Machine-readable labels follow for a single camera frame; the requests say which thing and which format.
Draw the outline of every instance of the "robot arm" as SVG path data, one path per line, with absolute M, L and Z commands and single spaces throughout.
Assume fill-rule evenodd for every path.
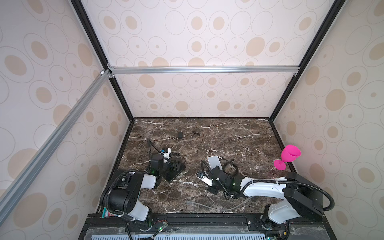
M 208 158 L 208 164 L 210 168 L 215 167 L 209 169 L 207 174 L 202 169 L 197 173 L 197 177 L 208 185 L 207 190 L 213 194 L 222 190 L 224 194 L 229 193 L 232 198 L 265 196 L 282 199 L 283 201 L 277 204 L 268 204 L 265 207 L 264 218 L 274 223 L 281 224 L 300 216 L 313 221 L 321 220 L 323 194 L 330 198 L 330 206 L 326 210 L 332 209 L 334 205 L 332 197 L 327 192 L 294 172 L 275 179 L 252 179 L 241 174 L 236 176 L 226 174 L 220 162 L 218 163 L 213 157 Z
M 139 200 L 140 189 L 151 189 L 155 187 L 156 177 L 143 172 L 129 172 L 125 175 L 124 169 L 118 169 L 112 176 L 100 197 L 100 205 L 118 211 L 120 215 L 127 214 L 132 220 L 145 221 L 150 209 Z

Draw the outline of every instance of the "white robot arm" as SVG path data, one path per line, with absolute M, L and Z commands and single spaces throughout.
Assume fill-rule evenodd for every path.
M 282 199 L 265 208 L 266 217 L 274 223 L 281 224 L 300 216 L 321 220 L 323 211 L 331 210 L 334 206 L 334 200 L 327 192 L 294 172 L 275 179 L 253 179 L 241 174 L 231 176 L 222 170 L 217 156 L 208 157 L 208 164 L 202 161 L 202 168 L 197 177 L 208 185 L 207 190 L 213 194 L 221 190 L 234 199 L 252 196 Z M 323 208 L 323 194 L 330 201 L 326 208 Z

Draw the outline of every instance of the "pink silicone cup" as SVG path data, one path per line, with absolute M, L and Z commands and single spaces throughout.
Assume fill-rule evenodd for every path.
M 287 145 L 281 152 L 281 159 L 283 162 L 293 162 L 296 158 L 301 156 L 301 151 L 294 145 Z
M 285 163 L 281 160 L 275 160 L 273 162 L 273 165 L 278 169 L 278 170 L 285 170 L 286 166 Z

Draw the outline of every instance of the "colorful object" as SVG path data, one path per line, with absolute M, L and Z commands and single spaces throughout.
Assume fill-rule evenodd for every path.
M 301 156 L 301 151 L 298 147 L 294 145 L 287 145 L 281 152 L 281 159 L 277 159 L 273 162 L 273 165 L 278 170 L 285 170 L 286 162 L 293 162 L 296 158 Z
M 286 166 L 285 166 L 285 163 L 283 161 L 281 161 L 280 159 L 277 159 L 273 162 L 273 165 L 275 166 L 275 168 L 277 168 L 278 170 L 285 170 Z
M 101 217 L 102 218 L 105 218 L 105 217 L 121 217 L 121 215 L 112 214 L 106 208 L 104 208 L 103 215 Z
M 287 145 L 281 152 L 281 160 L 283 162 L 293 162 L 296 158 L 301 156 L 301 151 L 294 145 Z

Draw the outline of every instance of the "metal mounting rail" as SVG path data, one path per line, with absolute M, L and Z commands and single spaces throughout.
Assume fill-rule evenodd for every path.
M 132 73 L 297 73 L 299 66 L 201 66 L 201 67 L 111 67 L 112 74 Z
M 77 101 L 75 106 L 70 110 L 64 120 L 54 130 L 45 144 L 35 154 L 29 165 L 15 179 L 8 188 L 4 198 L 0 201 L 0 226 L 23 197 L 33 180 L 37 177 L 41 169 L 48 162 L 52 154 L 71 130 L 78 118 L 84 112 L 88 104 L 91 102 L 101 85 L 110 77 L 109 70 L 104 70 L 89 86 L 83 96 Z

